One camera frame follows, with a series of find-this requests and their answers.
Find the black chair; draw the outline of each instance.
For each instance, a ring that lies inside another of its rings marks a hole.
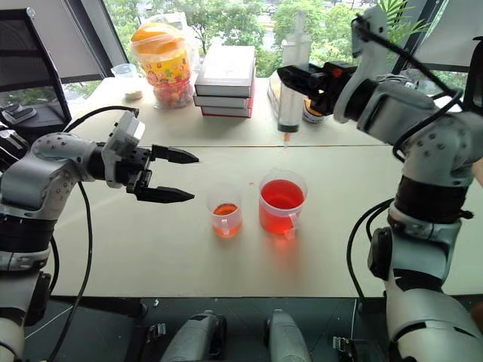
[[[57,70],[35,30],[32,9],[0,11],[0,108],[18,103],[36,114],[18,124],[0,121],[15,129],[21,139],[32,143],[47,133],[60,132],[71,121]],[[12,146],[10,137],[0,137],[0,170],[26,148]]]

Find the orange lid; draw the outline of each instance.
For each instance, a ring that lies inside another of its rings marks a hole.
[[[180,30],[163,23],[144,24],[131,37],[131,47],[141,54],[163,54],[175,51],[183,44]]]

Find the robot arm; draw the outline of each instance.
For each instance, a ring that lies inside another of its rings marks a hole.
[[[311,107],[394,145],[438,111],[433,99],[394,81],[377,81],[386,52],[358,31],[384,35],[379,8],[352,22],[357,68],[347,63],[280,68],[281,81],[307,95]],[[401,145],[402,178],[389,207],[389,227],[375,231],[368,265],[386,287],[391,361],[480,361],[483,336],[457,301],[443,294],[461,227],[471,165],[483,157],[483,118],[471,112],[443,114]]]
[[[157,158],[198,162],[188,152],[163,146],[137,147],[144,124],[125,112],[106,143],[70,133],[52,133],[36,140],[28,155],[2,175],[0,191],[0,361],[21,358],[23,326],[36,320],[29,314],[34,291],[48,292],[47,263],[54,226],[72,188],[79,181],[105,180],[109,187],[126,187],[140,201],[171,203],[194,198],[167,187],[148,187]]]

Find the stack of books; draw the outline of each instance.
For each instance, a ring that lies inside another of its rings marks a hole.
[[[255,91],[255,47],[213,46],[195,83],[203,115],[250,118]]]

